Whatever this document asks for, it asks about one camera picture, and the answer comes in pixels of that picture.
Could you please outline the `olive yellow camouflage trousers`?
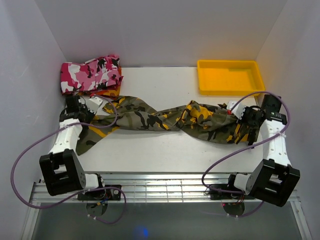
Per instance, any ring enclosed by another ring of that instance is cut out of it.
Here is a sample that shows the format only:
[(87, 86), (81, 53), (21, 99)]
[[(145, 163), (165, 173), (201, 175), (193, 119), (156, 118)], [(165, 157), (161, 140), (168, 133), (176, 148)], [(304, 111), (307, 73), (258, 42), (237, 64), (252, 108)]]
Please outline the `olive yellow camouflage trousers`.
[(134, 96), (120, 96), (103, 106), (106, 115), (95, 115), (80, 137), (76, 153), (82, 155), (117, 129), (154, 132), (183, 131), (191, 137), (216, 144), (249, 145), (258, 140), (259, 126), (241, 122), (227, 113), (226, 104), (208, 105), (192, 100), (187, 105), (155, 110)]

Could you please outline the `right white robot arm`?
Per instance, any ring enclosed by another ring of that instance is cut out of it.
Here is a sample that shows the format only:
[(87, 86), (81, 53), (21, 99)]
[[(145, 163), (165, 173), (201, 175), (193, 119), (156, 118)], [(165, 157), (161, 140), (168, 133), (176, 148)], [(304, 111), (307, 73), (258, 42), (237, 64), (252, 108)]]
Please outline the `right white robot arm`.
[(263, 158), (252, 173), (231, 174), (226, 194), (237, 199), (243, 193), (278, 207), (285, 205), (300, 180), (300, 171), (292, 167), (282, 131), (288, 121), (280, 112), (281, 98), (266, 94), (261, 106), (246, 106), (229, 101), (227, 110), (242, 124), (259, 128)]

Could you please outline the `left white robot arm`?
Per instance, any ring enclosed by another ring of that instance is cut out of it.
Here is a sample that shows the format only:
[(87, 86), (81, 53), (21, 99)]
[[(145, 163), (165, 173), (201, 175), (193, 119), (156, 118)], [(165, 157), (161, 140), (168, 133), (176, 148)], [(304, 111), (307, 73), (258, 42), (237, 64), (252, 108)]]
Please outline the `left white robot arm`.
[(65, 108), (59, 116), (61, 131), (47, 155), (39, 159), (39, 165), (48, 193), (51, 196), (67, 194), (73, 191), (86, 190), (95, 199), (106, 195), (102, 177), (87, 174), (79, 162), (76, 147), (80, 137), (89, 129), (89, 124), (103, 100), (93, 97), (84, 103), (79, 96), (69, 96)]

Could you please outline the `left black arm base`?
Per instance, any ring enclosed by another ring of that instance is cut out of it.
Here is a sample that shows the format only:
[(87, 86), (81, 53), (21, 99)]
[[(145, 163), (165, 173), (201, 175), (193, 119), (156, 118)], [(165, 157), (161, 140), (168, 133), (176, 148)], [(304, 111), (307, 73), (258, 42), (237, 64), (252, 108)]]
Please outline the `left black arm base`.
[(105, 187), (108, 187), (108, 189), (85, 192), (77, 195), (78, 201), (86, 202), (86, 211), (88, 214), (100, 217), (106, 213), (110, 201), (121, 200), (119, 189), (122, 189), (122, 186), (120, 184), (106, 184)]

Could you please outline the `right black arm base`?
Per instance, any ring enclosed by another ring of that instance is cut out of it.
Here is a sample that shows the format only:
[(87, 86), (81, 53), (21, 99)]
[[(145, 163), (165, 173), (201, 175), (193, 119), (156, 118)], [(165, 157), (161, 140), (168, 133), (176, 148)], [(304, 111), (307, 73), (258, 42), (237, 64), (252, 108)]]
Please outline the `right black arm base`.
[(209, 188), (205, 191), (211, 200), (222, 201), (224, 211), (231, 216), (242, 216), (245, 212), (245, 200), (253, 200), (252, 196), (239, 195), (228, 192), (213, 191)]

